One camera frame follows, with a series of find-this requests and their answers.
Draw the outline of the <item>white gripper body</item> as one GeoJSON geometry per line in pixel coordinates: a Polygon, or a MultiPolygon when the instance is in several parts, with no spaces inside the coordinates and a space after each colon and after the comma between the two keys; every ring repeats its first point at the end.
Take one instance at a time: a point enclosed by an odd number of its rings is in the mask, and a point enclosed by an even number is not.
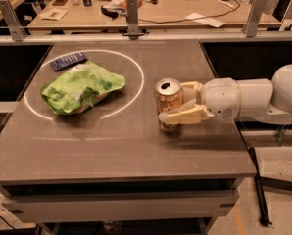
{"type": "Polygon", "coordinates": [[[238,83],[231,78],[212,79],[200,92],[201,104],[207,107],[208,115],[215,120],[233,120],[240,110],[238,83]]]}

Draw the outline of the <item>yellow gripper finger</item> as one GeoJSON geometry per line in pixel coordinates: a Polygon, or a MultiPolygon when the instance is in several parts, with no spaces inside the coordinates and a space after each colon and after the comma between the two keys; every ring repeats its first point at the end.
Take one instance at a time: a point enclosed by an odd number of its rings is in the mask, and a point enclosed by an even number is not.
{"type": "Polygon", "coordinates": [[[198,105],[196,100],[192,99],[179,108],[159,113],[158,119],[167,125],[178,125],[196,124],[214,116],[206,105],[198,105]]]}
{"type": "Polygon", "coordinates": [[[201,89],[203,84],[198,81],[183,82],[181,84],[183,90],[183,106],[194,107],[201,105],[201,89]]]}

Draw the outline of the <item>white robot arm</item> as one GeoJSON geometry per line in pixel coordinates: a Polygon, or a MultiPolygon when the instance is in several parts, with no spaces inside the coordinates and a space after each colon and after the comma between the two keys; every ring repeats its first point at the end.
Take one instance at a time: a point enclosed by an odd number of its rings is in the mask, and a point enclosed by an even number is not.
{"type": "Polygon", "coordinates": [[[271,79],[214,78],[205,84],[192,81],[179,82],[177,86],[183,89],[183,102],[159,113],[163,124],[237,118],[292,124],[292,64],[279,68],[271,79]]]}

